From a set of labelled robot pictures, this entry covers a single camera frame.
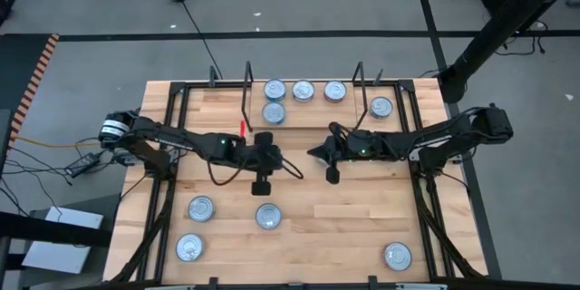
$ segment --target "wooden table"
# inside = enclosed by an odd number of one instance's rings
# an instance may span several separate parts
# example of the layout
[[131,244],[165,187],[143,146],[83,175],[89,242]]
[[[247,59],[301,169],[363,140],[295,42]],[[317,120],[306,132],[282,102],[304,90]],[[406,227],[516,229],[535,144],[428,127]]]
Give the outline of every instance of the wooden table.
[[[448,117],[437,81],[417,79],[414,84],[423,125],[445,121]],[[142,115],[163,121],[169,85],[170,82],[148,82]],[[367,87],[369,101],[378,95],[387,96],[396,108],[394,94],[385,92],[383,88]],[[362,94],[355,89],[353,95],[358,117],[363,108]],[[241,89],[194,90],[189,95],[186,129],[198,133],[238,134],[241,98]],[[179,100],[176,103],[174,125]],[[251,111],[255,109],[250,107],[253,103],[248,104]],[[411,112],[407,97],[405,106]],[[317,114],[326,114],[327,121],[332,119],[332,111]],[[361,128],[400,131],[397,115],[395,110],[387,120],[377,121],[369,114]],[[206,163],[195,154],[180,161],[163,284],[207,284],[211,276],[217,276],[220,284],[364,283],[368,276],[377,276],[379,282],[428,281],[407,162],[342,162],[339,164],[341,183],[333,186],[324,180],[325,166],[306,155],[306,150],[324,141],[329,134],[327,129],[275,129],[272,132],[285,158],[300,168],[305,178],[297,180],[283,170],[276,171],[271,178],[269,197],[250,194],[254,173],[243,171],[234,182],[217,187],[209,180]],[[252,135],[247,137],[248,143],[252,143]],[[232,172],[232,169],[214,168],[218,180]],[[445,172],[462,179],[457,165],[448,164]],[[142,174],[142,167],[129,168],[123,191]],[[437,177],[437,184],[449,238],[474,268],[486,274],[464,186],[447,177]],[[141,241],[150,192],[151,180],[146,179],[121,202],[105,280],[119,273]],[[158,212],[164,193],[162,188]],[[207,223],[194,222],[188,215],[189,202],[200,195],[212,198],[217,207],[214,218]],[[283,214],[282,223],[272,231],[261,229],[254,220],[256,209],[266,202],[275,203]],[[195,233],[204,239],[205,252],[196,262],[182,262],[175,254],[178,239],[186,233]],[[439,244],[432,234],[431,240],[438,272],[444,276]],[[385,246],[395,241],[405,243],[412,253],[411,267],[404,272],[392,271],[382,258]],[[156,255],[157,243],[154,243],[147,278],[152,278]]]

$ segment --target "gray floor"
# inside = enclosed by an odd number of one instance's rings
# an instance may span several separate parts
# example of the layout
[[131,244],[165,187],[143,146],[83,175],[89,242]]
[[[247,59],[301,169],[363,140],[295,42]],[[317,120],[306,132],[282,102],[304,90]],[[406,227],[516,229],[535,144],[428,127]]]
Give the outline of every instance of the gray floor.
[[[479,0],[430,0],[439,30],[477,30],[487,17]],[[188,0],[203,31],[327,29],[426,30],[419,0]],[[543,19],[551,29],[580,28],[580,9],[554,5]],[[193,28],[168,0],[18,0],[0,33],[184,33]],[[448,63],[469,42],[443,39]],[[529,39],[510,51],[526,51]],[[373,76],[413,77],[436,68],[427,38],[339,38],[209,41],[226,78],[240,78],[250,60],[258,78],[346,77],[358,61]],[[578,38],[545,38],[545,55],[492,57],[469,83],[462,109],[495,102],[507,109],[516,136],[479,147],[475,158],[503,276],[580,284],[580,234],[575,212],[580,187]],[[136,108],[147,80],[205,79],[210,60],[200,41],[59,43],[22,135],[50,142],[94,136],[105,114]],[[566,94],[574,95],[572,101]],[[18,141],[54,166],[73,150],[46,150]],[[11,159],[34,165],[11,154]],[[118,193],[118,167],[82,176],[72,187],[54,175],[43,183],[57,204]],[[26,209],[47,208],[35,179],[6,176]],[[0,208],[15,212],[4,199]]]

